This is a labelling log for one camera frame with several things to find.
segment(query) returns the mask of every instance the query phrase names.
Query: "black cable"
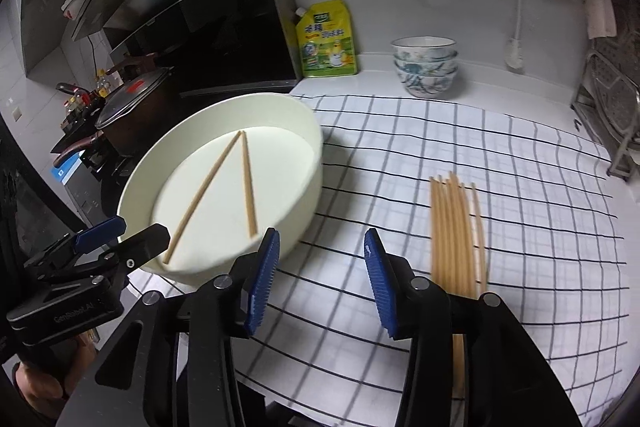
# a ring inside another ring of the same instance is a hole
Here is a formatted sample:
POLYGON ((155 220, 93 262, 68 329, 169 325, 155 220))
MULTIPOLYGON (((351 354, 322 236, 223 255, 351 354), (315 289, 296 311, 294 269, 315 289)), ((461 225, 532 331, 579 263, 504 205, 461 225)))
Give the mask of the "black cable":
POLYGON ((91 35, 87 35, 86 38, 89 39, 89 44, 91 44, 91 52, 92 55, 94 56, 94 78, 96 76, 98 76, 98 66, 95 65, 95 48, 94 48, 94 43, 91 40, 91 35))

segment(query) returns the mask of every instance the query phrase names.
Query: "human hand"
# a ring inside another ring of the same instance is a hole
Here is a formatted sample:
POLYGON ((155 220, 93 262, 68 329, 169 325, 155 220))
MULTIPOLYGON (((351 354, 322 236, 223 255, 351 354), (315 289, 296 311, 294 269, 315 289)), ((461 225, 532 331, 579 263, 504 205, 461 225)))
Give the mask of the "human hand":
POLYGON ((74 355, 68 374, 64 380, 64 389, 60 382, 41 370, 20 362, 15 373, 15 381, 24 399, 36 411, 49 418, 58 418, 65 405, 62 399, 66 391, 71 395, 89 365, 96 357, 94 344, 87 333, 76 336, 78 349, 74 355))

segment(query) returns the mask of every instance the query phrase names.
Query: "checkered cloth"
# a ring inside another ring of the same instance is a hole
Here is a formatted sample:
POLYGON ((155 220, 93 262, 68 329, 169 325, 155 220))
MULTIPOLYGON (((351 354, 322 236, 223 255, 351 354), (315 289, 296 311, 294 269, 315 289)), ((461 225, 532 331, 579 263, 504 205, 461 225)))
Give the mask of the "checkered cloth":
MULTIPOLYGON (((429 275, 430 176, 454 171, 481 198, 488 287, 594 425, 628 384, 628 287, 607 153, 531 121, 449 102, 299 96, 324 132, 316 216, 280 262, 255 338, 234 341, 238 378, 325 425, 394 425, 409 357, 380 327, 363 256, 375 227, 429 275)), ((140 272, 134 291, 187 288, 140 272)), ((463 404, 453 404, 452 425, 463 404)))

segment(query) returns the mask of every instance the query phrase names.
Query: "pot handle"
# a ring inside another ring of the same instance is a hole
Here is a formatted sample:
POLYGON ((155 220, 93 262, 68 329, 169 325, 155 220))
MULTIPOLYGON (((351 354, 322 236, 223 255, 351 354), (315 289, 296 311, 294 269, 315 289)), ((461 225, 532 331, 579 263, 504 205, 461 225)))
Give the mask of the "pot handle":
POLYGON ((56 89, 67 94, 75 94, 76 91, 89 94, 89 91, 84 89, 84 87, 76 86, 74 84, 67 84, 66 82, 60 82, 59 84, 57 84, 56 89))
POLYGON ((100 140, 102 138, 102 134, 103 134, 103 131, 100 130, 95 134, 88 136, 87 138, 82 138, 81 140, 78 140, 77 142, 72 143, 69 147, 63 150, 63 152, 61 152, 58 156, 56 156, 56 159, 53 160, 53 166, 56 169, 59 169, 65 161, 71 158, 71 156, 73 156, 79 151, 88 149, 93 144, 95 144, 98 140, 100 140))

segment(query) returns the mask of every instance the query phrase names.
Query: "white bowl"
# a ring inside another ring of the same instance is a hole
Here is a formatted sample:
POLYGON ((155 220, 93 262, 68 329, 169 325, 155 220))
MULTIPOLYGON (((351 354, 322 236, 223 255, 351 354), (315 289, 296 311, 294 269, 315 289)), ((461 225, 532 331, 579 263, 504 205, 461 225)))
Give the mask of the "white bowl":
POLYGON ((446 91, 451 87, 457 73, 458 68, 443 76, 421 76, 419 74, 406 73, 396 68, 396 74, 404 89, 418 98, 435 98, 443 91, 446 91))
POLYGON ((439 58, 437 60, 428 60, 424 62, 411 62, 395 58, 394 64, 396 65, 396 68, 404 71, 405 73, 419 74, 420 76, 443 76, 445 74, 453 73, 453 71, 458 68, 457 55, 457 53, 453 53, 447 58, 439 58))
POLYGON ((257 93, 204 108, 180 122, 142 158, 124 188, 120 239, 152 223, 172 234, 194 194, 234 134, 244 129, 250 152, 258 233, 249 236, 238 140, 198 204, 168 264, 164 254, 143 270, 191 286, 226 273, 254 251, 268 227, 280 232, 280 257, 314 215, 321 189, 322 132, 313 111, 290 96, 257 93))
POLYGON ((446 58, 455 51, 456 41, 446 37, 405 37, 393 41, 391 45, 397 58, 420 62, 431 58, 446 58))

